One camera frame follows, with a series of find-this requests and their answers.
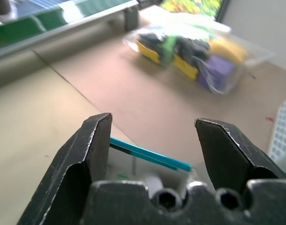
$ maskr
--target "plastic bag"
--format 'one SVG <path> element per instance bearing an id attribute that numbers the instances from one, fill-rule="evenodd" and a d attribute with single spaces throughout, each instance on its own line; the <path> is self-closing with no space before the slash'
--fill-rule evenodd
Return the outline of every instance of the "plastic bag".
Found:
<path id="1" fill-rule="evenodd" d="M 133 31 L 123 42 L 157 64 L 173 64 L 188 78 L 218 94 L 230 92 L 246 68 L 264 59 L 251 53 L 259 48 L 234 38 L 217 22 L 195 20 L 188 25 L 182 20 L 170 19 L 169 25 L 151 25 Z"/>

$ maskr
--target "floor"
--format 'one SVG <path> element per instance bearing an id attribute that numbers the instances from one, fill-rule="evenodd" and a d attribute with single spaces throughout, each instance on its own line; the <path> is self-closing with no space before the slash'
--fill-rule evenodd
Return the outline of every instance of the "floor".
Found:
<path id="1" fill-rule="evenodd" d="M 117 19 L 0 64 L 0 84 L 4 74 L 25 75 L 0 88 L 0 224 L 17 221 L 59 147 L 99 112 L 113 113 L 114 137 L 196 167 L 197 117 L 233 123 L 267 151 L 267 117 L 286 98 L 286 71 L 265 63 L 233 93 L 216 96 L 138 56 L 124 35 Z"/>

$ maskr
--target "wall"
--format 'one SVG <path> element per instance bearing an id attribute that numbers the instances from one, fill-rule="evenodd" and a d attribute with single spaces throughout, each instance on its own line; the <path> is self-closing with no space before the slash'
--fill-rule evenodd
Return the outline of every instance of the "wall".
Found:
<path id="1" fill-rule="evenodd" d="M 232 0 L 223 23 L 274 52 L 272 63 L 286 69 L 286 0 Z"/>

